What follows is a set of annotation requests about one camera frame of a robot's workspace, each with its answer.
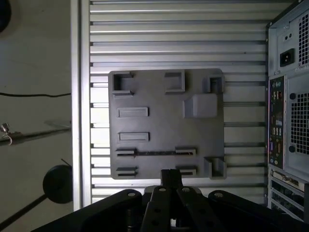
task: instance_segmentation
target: bolt head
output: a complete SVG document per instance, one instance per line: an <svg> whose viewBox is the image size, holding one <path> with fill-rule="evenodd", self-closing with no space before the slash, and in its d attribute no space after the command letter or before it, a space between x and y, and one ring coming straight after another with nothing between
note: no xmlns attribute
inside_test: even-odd
<svg viewBox="0 0 309 232"><path fill-rule="evenodd" d="M183 188L182 191L183 192L190 192L190 189L189 188Z"/></svg>
<svg viewBox="0 0 309 232"><path fill-rule="evenodd" d="M214 196L215 196L215 197L223 197L223 194L220 193L220 192L216 192L216 193L214 194Z"/></svg>

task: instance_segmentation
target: rectangular slot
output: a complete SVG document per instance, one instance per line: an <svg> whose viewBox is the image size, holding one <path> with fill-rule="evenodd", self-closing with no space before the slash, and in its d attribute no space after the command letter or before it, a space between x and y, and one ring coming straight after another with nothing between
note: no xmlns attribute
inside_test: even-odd
<svg viewBox="0 0 309 232"><path fill-rule="evenodd" d="M137 133L119 133L119 142L148 142L148 132L137 132Z"/></svg>
<svg viewBox="0 0 309 232"><path fill-rule="evenodd" d="M128 118L128 117L148 117L148 107L128 107L118 108L117 117Z"/></svg>
<svg viewBox="0 0 309 232"><path fill-rule="evenodd" d="M134 156L136 154L136 148L118 148L115 154L117 156Z"/></svg>
<svg viewBox="0 0 309 232"><path fill-rule="evenodd" d="M197 154L197 149L195 147L176 147L176 155L190 155L195 156Z"/></svg>
<svg viewBox="0 0 309 232"><path fill-rule="evenodd" d="M181 175L190 175L194 176L197 174L197 168L196 166L176 166L176 169L178 169L181 173Z"/></svg>
<svg viewBox="0 0 309 232"><path fill-rule="evenodd" d="M164 84L166 94L184 93L185 92L184 70L165 73Z"/></svg>
<svg viewBox="0 0 309 232"><path fill-rule="evenodd" d="M134 93L129 89L128 82L133 78L130 72L119 72L113 74L112 94L114 96L133 96Z"/></svg>
<svg viewBox="0 0 309 232"><path fill-rule="evenodd" d="M119 177L135 177L137 172L136 172L137 168L133 167L133 168L117 168L116 173L117 176Z"/></svg>

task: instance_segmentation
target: rear i/o panel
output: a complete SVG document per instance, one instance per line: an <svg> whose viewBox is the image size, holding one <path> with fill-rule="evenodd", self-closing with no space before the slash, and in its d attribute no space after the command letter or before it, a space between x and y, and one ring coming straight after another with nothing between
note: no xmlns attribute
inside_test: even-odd
<svg viewBox="0 0 309 232"><path fill-rule="evenodd" d="M269 82L269 156L268 162L283 168L284 77Z"/></svg>

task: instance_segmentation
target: metal slat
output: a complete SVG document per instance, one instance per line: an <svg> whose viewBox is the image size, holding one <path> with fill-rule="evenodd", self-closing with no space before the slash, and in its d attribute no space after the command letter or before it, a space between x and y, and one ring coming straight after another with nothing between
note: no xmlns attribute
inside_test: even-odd
<svg viewBox="0 0 309 232"><path fill-rule="evenodd" d="M91 128L90 136L92 144L110 144L109 128Z"/></svg>
<svg viewBox="0 0 309 232"><path fill-rule="evenodd" d="M265 107L224 107L224 122L264 122Z"/></svg>
<svg viewBox="0 0 309 232"><path fill-rule="evenodd" d="M284 183L283 181L280 181L280 180L278 180L276 178L273 178L273 177L271 177L270 180L276 182L277 184L282 185L283 187L285 187L286 189L292 191L296 195L299 195L301 197L305 197L305 194L302 191L299 191L298 189L293 188L292 186Z"/></svg>
<svg viewBox="0 0 309 232"><path fill-rule="evenodd" d="M211 33L211 34L107 34L107 35L90 35L90 42L159 42L159 41L265 41L265 33L255 32L226 32L226 33Z"/></svg>
<svg viewBox="0 0 309 232"><path fill-rule="evenodd" d="M155 33L261 33L265 32L265 24L238 23L231 27L230 23L212 24L142 24L142 25L96 25L90 26L91 34L155 34Z"/></svg>
<svg viewBox="0 0 309 232"><path fill-rule="evenodd" d="M195 186L202 188L204 186L217 188L222 185L226 186L245 186L250 185L260 185L265 182L264 175L247 175L247 176L230 176L225 180L210 180L209 178L184 178L183 184L188 186ZM102 177L92 177L92 184L95 187L104 187L109 188L122 187L122 188L136 188L136 187L147 187L151 185L160 185L159 179L124 179L118 180L111 177L102 178Z"/></svg>
<svg viewBox="0 0 309 232"><path fill-rule="evenodd" d="M287 196L283 195L279 191L275 190L274 188L272 188L271 191L274 192L275 194L277 194L278 196L282 197L283 199L285 199L290 204L294 205L296 208L300 209L301 211L304 211L304 207L302 207L298 203L292 201L290 198L288 198Z"/></svg>
<svg viewBox="0 0 309 232"><path fill-rule="evenodd" d="M156 13L156 14L91 14L92 22L151 22L151 21L192 21L192 20L272 20L280 12L252 12L252 13Z"/></svg>
<svg viewBox="0 0 309 232"><path fill-rule="evenodd" d="M225 162L228 166L261 166L265 165L266 155L255 154L255 155L225 155Z"/></svg>
<svg viewBox="0 0 309 232"><path fill-rule="evenodd" d="M138 55L92 55L90 57L90 62L164 62L164 61L174 61L174 62L194 62L194 61L264 61L265 54L176 54L176 55L145 55L145 56L138 56Z"/></svg>
<svg viewBox="0 0 309 232"><path fill-rule="evenodd" d="M90 102L91 103L108 103L108 88L90 88Z"/></svg>
<svg viewBox="0 0 309 232"><path fill-rule="evenodd" d="M161 70L161 69L183 69L184 67L190 67L191 69L203 69L205 68L205 63L172 63L172 62L158 62L158 63L143 63L137 64L134 62L130 63L103 63L102 66L96 66L90 68L91 74L105 74L108 75L111 71L118 70L118 71L127 71L127 70ZM214 69L220 68L224 74L227 73L251 73L251 74L264 74L266 73L265 65L224 65L220 66L220 64L212 64L207 65L207 68Z"/></svg>
<svg viewBox="0 0 309 232"><path fill-rule="evenodd" d="M91 5L90 13L115 14L115 13L217 13L217 12L274 12L280 13L286 8L286 3L221 3L205 4L178 2L178 3L125 3L125 4L103 4Z"/></svg>
<svg viewBox="0 0 309 232"><path fill-rule="evenodd" d="M91 108L91 123L109 123L109 108Z"/></svg>
<svg viewBox="0 0 309 232"><path fill-rule="evenodd" d="M290 210L288 210L287 208L283 207L281 204L279 204L278 202L276 202L274 199L271 199L271 202L276 205L278 208L280 208L282 211L284 211L285 213L287 213L288 215L290 215L291 217L303 221L302 219L300 219L298 216L296 216L295 214L293 214Z"/></svg>
<svg viewBox="0 0 309 232"><path fill-rule="evenodd" d="M263 143L265 128L261 127L225 127L225 143Z"/></svg>
<svg viewBox="0 0 309 232"><path fill-rule="evenodd" d="M263 44L223 44L215 45L208 43L198 45L155 45L155 46L102 46L100 44L90 47L91 54L264 54Z"/></svg>
<svg viewBox="0 0 309 232"><path fill-rule="evenodd" d="M229 167L227 169L227 175L228 176L241 176L241 175L260 175L265 174L266 168L265 167ZM110 168L93 168L91 170L92 175L105 175L110 176L111 175L111 169Z"/></svg>
<svg viewBox="0 0 309 232"><path fill-rule="evenodd" d="M265 92L263 86L226 87L223 99L225 102L265 102Z"/></svg>

